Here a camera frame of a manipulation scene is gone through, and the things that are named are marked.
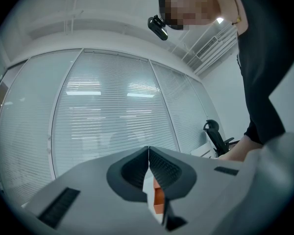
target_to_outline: black office chair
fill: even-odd
[[[216,121],[212,119],[207,120],[203,130],[208,134],[212,143],[214,143],[215,147],[217,148],[215,149],[215,151],[218,157],[229,151],[229,143],[234,138],[230,138],[226,141],[223,141],[219,133],[219,124]]]

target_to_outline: black camera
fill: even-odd
[[[166,25],[157,15],[148,19],[148,28],[151,29],[161,40],[165,41],[168,39]]]

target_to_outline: person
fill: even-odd
[[[159,9],[164,23],[177,30],[218,17],[237,28],[250,124],[220,159],[243,161],[249,151],[282,135],[285,129],[269,95],[294,61],[294,0],[159,0]]]

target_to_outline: white blinds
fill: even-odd
[[[204,88],[204,86],[199,83],[198,81],[196,81],[195,79],[188,77],[189,81],[191,82],[193,88],[195,89],[198,97],[200,98],[200,101],[202,103],[202,106],[205,109],[206,114],[208,115],[208,119],[213,119],[215,121],[218,122],[219,124],[219,133],[221,135],[221,137],[223,138],[223,140],[225,140],[225,135],[224,135],[224,131],[221,125],[221,121],[219,118],[219,115],[216,111],[216,108],[213,104],[213,102],[211,101],[210,96],[208,95],[206,89]]]
[[[177,150],[147,60],[85,50],[60,93],[52,128],[56,176],[83,161],[154,145]]]
[[[163,90],[180,151],[190,154],[207,142],[205,111],[186,75],[152,62]]]
[[[0,113],[0,179],[19,205],[51,181],[49,118],[64,74],[79,51],[31,58],[14,80]]]

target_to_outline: person's arm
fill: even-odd
[[[221,160],[244,161],[247,153],[254,149],[263,147],[262,144],[252,141],[248,136],[244,136],[229,152],[220,156]]]
[[[244,161],[247,153],[263,147],[261,144],[255,123],[250,120],[249,127],[244,137],[227,153],[220,156],[221,160]]]

